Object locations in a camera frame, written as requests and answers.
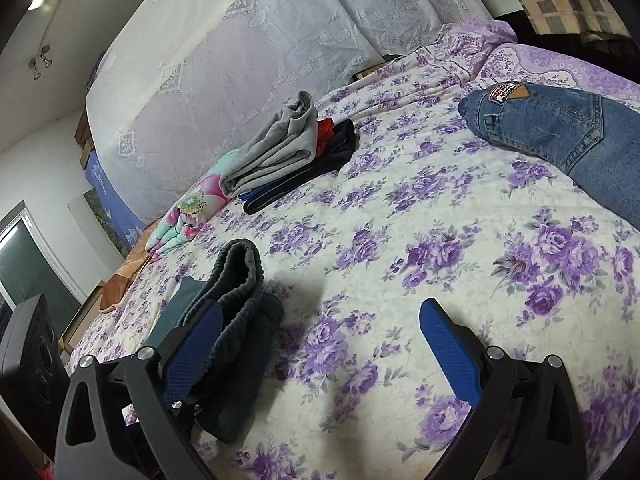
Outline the blue denim jeans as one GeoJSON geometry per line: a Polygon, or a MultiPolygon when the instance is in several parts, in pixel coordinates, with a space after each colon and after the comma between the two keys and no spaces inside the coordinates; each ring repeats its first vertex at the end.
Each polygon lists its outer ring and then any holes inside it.
{"type": "Polygon", "coordinates": [[[479,138],[536,156],[593,200],[639,225],[639,113],[600,94],[506,81],[475,90],[458,112],[479,138]]]}

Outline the folded black garment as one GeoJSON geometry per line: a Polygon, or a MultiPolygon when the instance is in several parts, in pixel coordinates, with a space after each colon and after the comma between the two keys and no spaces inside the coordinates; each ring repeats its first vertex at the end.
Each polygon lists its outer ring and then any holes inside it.
{"type": "Polygon", "coordinates": [[[246,214],[257,214],[303,184],[324,174],[337,172],[352,159],[357,148],[358,136],[350,119],[338,124],[334,124],[331,118],[322,119],[318,122],[318,133],[318,145],[322,150],[311,162],[241,196],[243,211],[246,214]]]}

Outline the window with white frame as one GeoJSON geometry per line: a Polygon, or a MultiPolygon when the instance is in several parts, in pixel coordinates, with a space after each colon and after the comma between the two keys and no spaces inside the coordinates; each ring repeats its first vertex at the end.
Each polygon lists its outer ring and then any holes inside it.
{"type": "Polygon", "coordinates": [[[36,226],[24,200],[1,219],[1,298],[14,310],[43,294],[61,338],[86,295],[36,226]]]}

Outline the brown orange pillow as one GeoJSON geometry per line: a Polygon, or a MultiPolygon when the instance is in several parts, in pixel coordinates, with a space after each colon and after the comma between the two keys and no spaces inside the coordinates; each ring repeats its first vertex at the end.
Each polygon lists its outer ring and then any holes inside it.
{"type": "Polygon", "coordinates": [[[151,255],[145,249],[145,244],[157,225],[158,220],[142,231],[137,243],[134,244],[122,265],[102,286],[99,305],[100,313],[111,312],[119,305],[136,276],[148,263],[151,255]]]}

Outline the dark teal fleece pants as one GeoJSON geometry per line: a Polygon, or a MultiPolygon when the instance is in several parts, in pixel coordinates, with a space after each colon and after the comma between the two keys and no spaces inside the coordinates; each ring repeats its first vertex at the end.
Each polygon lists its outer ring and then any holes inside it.
{"type": "Polygon", "coordinates": [[[284,317],[265,291],[257,247],[237,238],[205,281],[186,276],[145,343],[160,352],[160,398],[181,401],[217,440],[242,434],[256,402],[274,336],[284,317]]]}

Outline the purple floral bedspread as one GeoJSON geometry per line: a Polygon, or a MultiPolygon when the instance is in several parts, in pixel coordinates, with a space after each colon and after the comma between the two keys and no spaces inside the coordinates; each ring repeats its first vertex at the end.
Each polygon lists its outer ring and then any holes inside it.
{"type": "Polygon", "coordinates": [[[519,46],[509,27],[446,26],[318,101],[357,129],[345,167],[258,214],[230,203],[149,263],[75,356],[137,350],[181,279],[248,238],[285,317],[244,436],[198,438],[217,477],[425,477],[469,413],[420,333],[428,297],[509,356],[563,359],[601,477],[639,420],[639,234],[559,170],[474,136],[460,99],[507,80],[639,104],[634,82],[519,46]]]}

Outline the folded floral turquoise quilt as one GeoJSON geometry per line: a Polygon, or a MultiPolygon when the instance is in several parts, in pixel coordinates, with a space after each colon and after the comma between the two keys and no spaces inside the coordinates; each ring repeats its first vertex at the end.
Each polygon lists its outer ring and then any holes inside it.
{"type": "Polygon", "coordinates": [[[145,244],[145,250],[153,258],[189,243],[228,204],[220,179],[238,153],[237,148],[222,155],[163,215],[145,244]]]}

